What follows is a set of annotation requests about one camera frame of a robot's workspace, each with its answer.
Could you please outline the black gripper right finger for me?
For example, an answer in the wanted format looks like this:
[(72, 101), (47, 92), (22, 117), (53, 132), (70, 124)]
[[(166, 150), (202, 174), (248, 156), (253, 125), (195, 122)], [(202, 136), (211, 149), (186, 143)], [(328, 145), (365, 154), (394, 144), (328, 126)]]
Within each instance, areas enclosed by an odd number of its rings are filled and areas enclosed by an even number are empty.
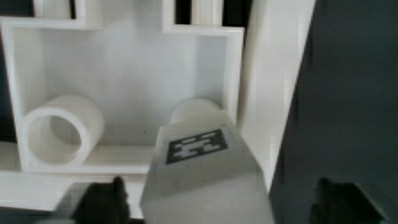
[(388, 221), (351, 182), (317, 180), (308, 224), (385, 224)]

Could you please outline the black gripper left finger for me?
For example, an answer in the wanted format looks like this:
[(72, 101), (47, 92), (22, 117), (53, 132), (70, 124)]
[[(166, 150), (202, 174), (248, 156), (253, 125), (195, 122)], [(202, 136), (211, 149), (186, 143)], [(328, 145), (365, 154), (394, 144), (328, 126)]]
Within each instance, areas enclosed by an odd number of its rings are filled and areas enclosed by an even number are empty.
[(120, 177), (115, 177), (109, 183), (93, 183), (72, 212), (76, 224), (127, 224), (129, 205), (125, 199), (127, 193)]

